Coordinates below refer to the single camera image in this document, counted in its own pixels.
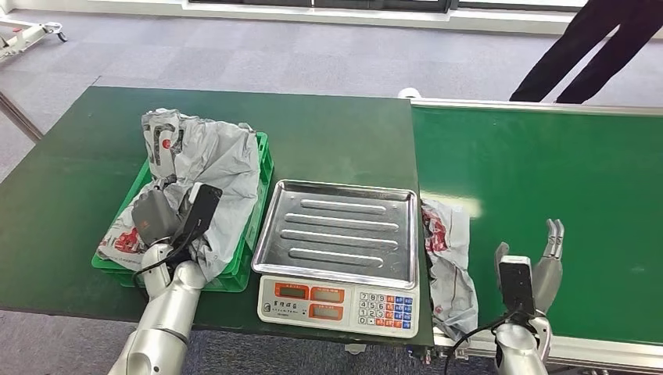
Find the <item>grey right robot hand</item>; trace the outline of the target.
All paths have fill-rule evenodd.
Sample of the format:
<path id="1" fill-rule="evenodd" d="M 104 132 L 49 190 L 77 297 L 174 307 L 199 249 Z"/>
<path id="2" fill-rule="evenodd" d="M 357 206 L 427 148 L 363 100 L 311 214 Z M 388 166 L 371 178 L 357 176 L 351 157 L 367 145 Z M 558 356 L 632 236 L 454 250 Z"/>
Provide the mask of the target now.
<path id="1" fill-rule="evenodd" d="M 508 311 L 544 316 L 557 296 L 563 274 L 564 224 L 559 219 L 548 219 L 546 225 L 547 244 L 535 265 L 527 256 L 510 255 L 505 242 L 495 251 L 498 286 Z"/>

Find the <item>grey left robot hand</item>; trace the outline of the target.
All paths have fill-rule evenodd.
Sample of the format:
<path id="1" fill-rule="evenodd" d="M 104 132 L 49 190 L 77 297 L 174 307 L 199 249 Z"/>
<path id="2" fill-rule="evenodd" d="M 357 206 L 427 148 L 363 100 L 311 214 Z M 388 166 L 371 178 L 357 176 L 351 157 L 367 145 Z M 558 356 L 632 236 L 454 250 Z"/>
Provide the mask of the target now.
<path id="1" fill-rule="evenodd" d="M 176 211 L 159 189 L 140 194 L 131 210 L 131 217 L 138 236 L 147 247 L 169 238 L 180 225 Z"/>

